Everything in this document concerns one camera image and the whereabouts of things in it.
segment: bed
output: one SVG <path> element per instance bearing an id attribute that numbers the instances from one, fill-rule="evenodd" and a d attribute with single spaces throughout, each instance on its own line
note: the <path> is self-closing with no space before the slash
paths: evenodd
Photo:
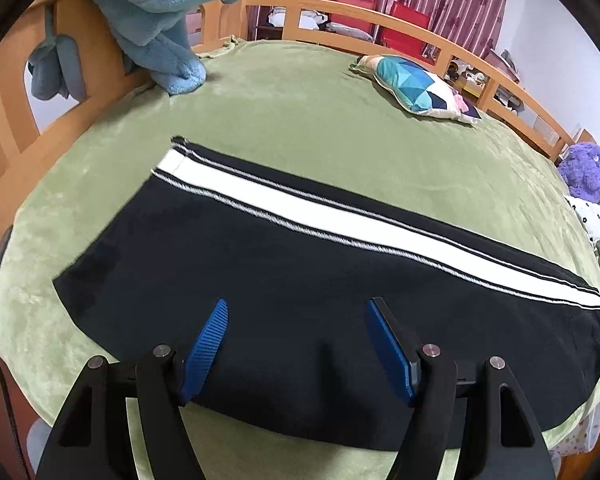
<path id="1" fill-rule="evenodd" d="M 47 4 L 56 6 L 58 32 L 78 43 L 90 98 L 40 134 L 22 68 L 43 38 Z M 240 39 L 246 37 L 248 7 L 254 6 L 286 7 L 282 41 Z M 361 18 L 431 43 L 440 48 L 432 69 L 439 75 L 452 56 L 471 62 L 490 77 L 478 101 L 481 124 L 405 115 L 371 81 L 351 73 L 355 56 L 341 52 L 390 51 L 300 29 L 304 8 Z M 202 42 L 194 49 L 208 81 L 174 98 L 151 88 L 142 71 L 125 75 L 120 52 L 90 0 L 36 0 L 0 44 L 0 238 L 13 224 L 0 266 L 0 356 L 46 422 L 53 423 L 84 362 L 103 353 L 72 324 L 51 279 L 133 195 L 174 134 L 461 226 L 555 262 L 600 290 L 598 262 L 563 199 L 566 187 L 554 167 L 573 141 L 498 70 L 429 31 L 328 0 L 213 2 L 202 15 Z M 493 98 L 499 85 L 558 133 L 554 145 Z M 515 126 L 520 136 L 487 112 Z M 320 127 L 309 127 L 314 124 Z M 599 402 L 600 377 L 586 402 L 544 432 L 548 447 Z M 131 401 L 128 412 L 139 476 L 148 479 Z M 395 455 L 282 436 L 194 404 L 182 414 L 210 479 L 236 478 L 238 472 L 245 479 L 381 479 Z M 457 457 L 453 450 L 446 454 L 440 478 L 452 478 Z"/>

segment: red floor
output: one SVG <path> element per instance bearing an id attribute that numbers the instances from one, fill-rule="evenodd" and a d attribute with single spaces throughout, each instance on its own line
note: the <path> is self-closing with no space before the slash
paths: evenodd
<path id="1" fill-rule="evenodd" d="M 33 478 L 33 471 L 31 469 L 31 465 L 29 463 L 29 459 L 27 457 L 26 452 L 26 441 L 27 441 L 27 433 L 29 433 L 29 428 L 34 423 L 35 420 L 38 419 L 38 415 L 33 411 L 32 407 L 29 405 L 25 397 L 22 395 L 22 392 L 17 387 L 15 381 L 11 377 L 10 372 L 7 367 L 4 365 L 2 361 L 2 370 L 4 371 L 4 375 L 7 379 L 7 384 L 9 386 L 11 403 L 13 405 L 13 411 L 16 416 L 16 423 L 18 425 L 18 434 L 20 435 L 20 443 L 22 445 L 22 450 L 25 455 L 25 460 L 27 461 L 27 466 L 29 467 L 29 471 L 31 477 Z M 9 426 L 9 419 L 7 418 L 7 411 L 4 407 L 4 401 L 2 399 L 2 391 L 0 389 L 0 461 L 4 465 L 4 468 L 7 470 L 9 475 L 13 478 L 13 480 L 24 480 L 24 474 L 20 469 L 20 465 L 18 463 L 16 452 L 13 447 L 13 438 L 11 436 L 11 430 Z"/>

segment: red chair back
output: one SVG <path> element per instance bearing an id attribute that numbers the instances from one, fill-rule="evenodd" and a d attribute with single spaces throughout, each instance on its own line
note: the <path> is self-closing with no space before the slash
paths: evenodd
<path id="1" fill-rule="evenodd" d="M 422 28 L 429 28 L 429 16 L 413 10 L 400 2 L 394 2 L 389 15 Z M 387 47 L 411 57 L 421 57 L 425 46 L 424 41 L 398 32 L 397 30 L 391 30 L 390 28 L 382 30 L 380 41 L 381 43 L 385 43 Z"/>
<path id="2" fill-rule="evenodd" d="M 334 2 L 339 2 L 341 4 L 349 4 L 355 5 L 357 7 L 362 7 L 363 9 L 374 10 L 376 8 L 375 2 L 370 2 L 368 0 L 333 0 Z M 371 34 L 371 22 L 366 22 L 365 20 L 359 20 L 358 18 L 351 18 L 349 16 L 343 16 L 342 14 L 332 14 L 331 21 L 334 23 L 340 23 L 341 25 L 347 25 L 347 27 L 359 28 L 360 30 L 364 30 L 367 34 Z"/>

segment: black cable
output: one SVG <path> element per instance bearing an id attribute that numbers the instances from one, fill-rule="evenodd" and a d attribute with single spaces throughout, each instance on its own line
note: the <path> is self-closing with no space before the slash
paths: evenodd
<path id="1" fill-rule="evenodd" d="M 4 377 L 2 367 L 0 366 L 0 389 L 2 390 L 2 398 L 4 399 L 4 407 L 7 409 L 7 417 L 9 419 L 9 425 L 11 427 L 11 436 L 13 437 L 13 447 L 16 450 L 18 456 L 18 462 L 24 475 L 25 480 L 31 480 L 27 463 L 24 460 L 24 453 L 22 452 L 22 446 L 20 445 L 20 438 L 18 437 L 18 427 L 16 425 L 16 417 L 13 413 L 13 406 L 11 405 L 11 397 L 9 395 L 9 388 L 7 386 L 7 379 Z"/>

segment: wooden bed frame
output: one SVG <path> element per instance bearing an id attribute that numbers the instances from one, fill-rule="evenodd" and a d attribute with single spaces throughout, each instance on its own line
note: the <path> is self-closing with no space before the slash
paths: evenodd
<path id="1" fill-rule="evenodd" d="M 77 42 L 88 99 L 39 132 L 24 86 L 24 69 L 29 54 L 44 40 L 46 6 L 54 6 L 56 33 L 67 34 Z M 574 143 L 535 99 L 484 60 L 428 30 L 373 10 L 330 0 L 241 0 L 231 6 L 214 1 L 200 9 L 202 41 L 193 50 L 215 50 L 231 36 L 246 39 L 248 9 L 253 6 L 286 7 L 282 39 L 287 41 L 317 43 L 358 54 L 403 56 L 378 44 L 320 30 L 301 29 L 298 23 L 303 9 L 344 14 L 419 38 L 439 49 L 435 65 L 428 66 L 428 70 L 444 76 L 455 56 L 488 76 L 477 107 L 508 123 L 550 160 L 556 161 L 563 147 Z M 106 20 L 91 0 L 35 0 L 30 4 L 0 43 L 0 238 L 13 223 L 14 215 L 27 195 L 72 143 L 107 108 L 148 81 L 148 73 L 144 70 L 125 75 L 121 51 Z M 554 130 L 557 134 L 554 144 L 548 143 L 540 133 L 496 101 L 494 95 L 498 86 L 512 92 Z"/>

